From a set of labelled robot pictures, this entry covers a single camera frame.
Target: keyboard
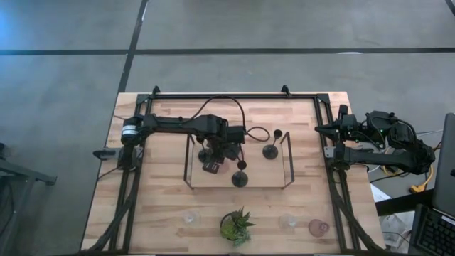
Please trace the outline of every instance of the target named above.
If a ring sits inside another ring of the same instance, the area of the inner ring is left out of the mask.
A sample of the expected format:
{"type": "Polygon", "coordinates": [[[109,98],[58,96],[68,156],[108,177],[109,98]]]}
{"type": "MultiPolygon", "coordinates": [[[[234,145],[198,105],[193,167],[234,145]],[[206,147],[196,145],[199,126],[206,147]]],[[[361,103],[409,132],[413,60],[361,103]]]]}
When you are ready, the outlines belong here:
{"type": "Polygon", "coordinates": [[[455,255],[455,220],[448,218],[435,210],[419,205],[414,217],[418,221],[417,235],[411,243],[428,255],[455,255]]]}

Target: potted plant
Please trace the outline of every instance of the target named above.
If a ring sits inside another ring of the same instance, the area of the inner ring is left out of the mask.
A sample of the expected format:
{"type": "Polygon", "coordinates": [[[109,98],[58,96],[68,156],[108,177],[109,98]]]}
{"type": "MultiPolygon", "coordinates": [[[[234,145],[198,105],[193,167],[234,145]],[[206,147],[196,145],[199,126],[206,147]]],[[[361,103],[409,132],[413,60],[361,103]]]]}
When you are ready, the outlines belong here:
{"type": "Polygon", "coordinates": [[[220,223],[221,236],[234,242],[234,247],[241,246],[249,241],[250,232],[248,227],[255,224],[249,223],[250,213],[243,215],[243,207],[239,210],[226,214],[220,223]]]}

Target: wooden tabletop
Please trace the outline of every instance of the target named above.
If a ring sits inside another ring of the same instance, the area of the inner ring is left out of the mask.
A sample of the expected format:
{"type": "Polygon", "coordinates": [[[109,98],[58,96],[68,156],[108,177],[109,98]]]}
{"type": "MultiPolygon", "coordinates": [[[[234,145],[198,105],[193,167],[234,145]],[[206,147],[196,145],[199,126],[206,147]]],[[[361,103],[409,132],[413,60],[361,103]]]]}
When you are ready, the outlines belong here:
{"type": "MultiPolygon", "coordinates": [[[[332,112],[338,113],[341,104],[349,105],[346,92],[328,92],[332,112]]],[[[121,93],[117,98],[114,115],[131,117],[134,112],[136,93],[121,93]]],[[[163,117],[190,117],[205,100],[154,100],[152,112],[163,117]]],[[[326,171],[312,100],[239,100],[245,110],[248,127],[261,126],[273,132],[280,129],[289,132],[294,160],[295,182],[286,189],[280,188],[195,188],[183,182],[186,152],[186,135],[153,134],[146,142],[139,195],[136,204],[130,253],[336,253],[339,252],[336,227],[333,220],[331,198],[328,192],[326,171]],[[245,207],[251,212],[251,241],[239,248],[220,236],[221,218],[234,210],[245,207]],[[186,223],[184,218],[194,215],[196,221],[186,223]],[[292,215],[296,227],[280,227],[279,219],[292,215]],[[330,225],[322,237],[315,238],[308,231],[308,224],[320,219],[330,225]]],[[[229,120],[230,125],[242,123],[238,106],[232,100],[213,100],[201,114],[215,114],[229,120]]],[[[122,120],[114,117],[109,130],[107,146],[120,147],[122,120]]],[[[252,132],[263,137],[263,131],[252,132]]],[[[245,149],[250,153],[262,148],[245,149]]],[[[116,161],[103,162],[100,175],[115,167],[116,161]]],[[[262,180],[260,164],[248,166],[251,181],[262,180]]],[[[204,174],[193,169],[194,174],[204,174]]],[[[97,183],[85,231],[82,249],[88,248],[105,231],[112,220],[117,203],[122,173],[115,171],[97,183]]],[[[384,240],[376,213],[368,175],[363,167],[348,171],[348,186],[356,218],[369,236],[380,246],[384,240]]],[[[343,226],[349,242],[348,226],[343,226]]],[[[119,239],[123,239],[124,225],[119,239]]]]}

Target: laptop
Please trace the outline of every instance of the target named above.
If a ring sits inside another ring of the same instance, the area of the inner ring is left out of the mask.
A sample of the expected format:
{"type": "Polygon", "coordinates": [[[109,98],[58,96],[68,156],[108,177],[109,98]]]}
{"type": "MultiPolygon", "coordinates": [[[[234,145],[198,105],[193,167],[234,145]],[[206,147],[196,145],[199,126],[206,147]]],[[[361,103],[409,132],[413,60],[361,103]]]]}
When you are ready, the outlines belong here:
{"type": "Polygon", "coordinates": [[[447,114],[432,208],[418,205],[409,254],[455,255],[455,114],[447,114]]]}

